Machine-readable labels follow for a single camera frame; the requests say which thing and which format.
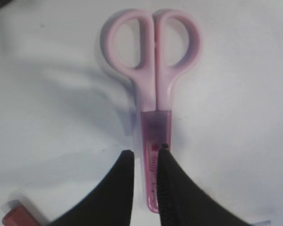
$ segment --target white table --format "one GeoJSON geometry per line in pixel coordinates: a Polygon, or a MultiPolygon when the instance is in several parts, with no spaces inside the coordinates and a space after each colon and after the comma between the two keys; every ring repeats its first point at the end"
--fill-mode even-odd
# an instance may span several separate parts
{"type": "MultiPolygon", "coordinates": [[[[126,8],[178,8],[199,22],[203,54],[176,85],[172,152],[231,212],[283,226],[283,0],[18,0],[1,10],[0,222],[14,199],[52,221],[132,149],[132,225],[159,225],[145,203],[132,86],[113,79],[99,48],[106,20],[126,8]]],[[[117,36],[128,64],[136,32],[128,23],[117,36]]],[[[185,35],[174,21],[168,34],[174,62],[185,35]]]]}

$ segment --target finger hole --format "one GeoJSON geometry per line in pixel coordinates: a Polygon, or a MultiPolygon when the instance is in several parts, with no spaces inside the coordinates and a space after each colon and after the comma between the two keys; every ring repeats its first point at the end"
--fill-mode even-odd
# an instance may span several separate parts
{"type": "Polygon", "coordinates": [[[141,64],[141,23],[137,19],[126,21],[115,34],[114,52],[120,62],[136,68],[141,64]]]}
{"type": "Polygon", "coordinates": [[[177,19],[166,21],[165,57],[166,64],[176,66],[182,61],[189,48],[189,33],[186,27],[177,19]]]}

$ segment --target red eraser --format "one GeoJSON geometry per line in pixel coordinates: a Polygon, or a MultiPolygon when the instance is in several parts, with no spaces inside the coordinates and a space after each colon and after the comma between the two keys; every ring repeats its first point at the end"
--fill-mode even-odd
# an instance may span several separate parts
{"type": "Polygon", "coordinates": [[[40,226],[37,220],[22,205],[12,209],[2,219],[2,223],[4,226],[40,226]]]}

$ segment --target scissor handle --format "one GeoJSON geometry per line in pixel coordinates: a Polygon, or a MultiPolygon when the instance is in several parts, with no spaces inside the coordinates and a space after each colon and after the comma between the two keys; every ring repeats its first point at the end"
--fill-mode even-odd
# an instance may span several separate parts
{"type": "Polygon", "coordinates": [[[136,84],[138,96],[141,103],[141,111],[148,112],[156,109],[155,92],[155,55],[154,55],[154,22],[152,15],[146,11],[138,9],[126,10],[113,20],[106,30],[104,40],[104,55],[109,64],[121,74],[129,77],[136,84]],[[142,65],[138,68],[125,66],[115,54],[113,48],[113,38],[119,27],[126,21],[137,19],[142,23],[144,29],[144,49],[142,65]]]}
{"type": "Polygon", "coordinates": [[[180,10],[163,10],[156,16],[156,97],[157,110],[171,110],[173,87],[176,79],[192,68],[198,61],[201,51],[201,37],[197,24],[191,16],[180,10]],[[168,66],[165,59],[165,34],[168,19],[179,20],[189,35],[189,46],[184,57],[174,66],[168,66]]]}

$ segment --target scissors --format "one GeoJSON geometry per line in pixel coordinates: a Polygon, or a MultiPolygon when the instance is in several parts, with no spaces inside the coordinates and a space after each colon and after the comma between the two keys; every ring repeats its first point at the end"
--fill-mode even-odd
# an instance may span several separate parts
{"type": "Polygon", "coordinates": [[[144,152],[147,204],[158,213],[157,163],[162,144],[171,144],[173,89],[180,75],[191,69],[200,56],[201,38],[198,26],[185,12],[160,10],[155,15],[139,9],[127,10],[118,16],[106,30],[103,54],[110,66],[130,78],[136,86],[141,111],[141,129],[144,152]],[[180,21],[189,35],[189,46],[184,57],[168,66],[165,59],[165,29],[169,19],[180,21]],[[137,19],[142,25],[141,64],[136,68],[125,66],[113,51],[114,36],[125,22],[137,19]]]}

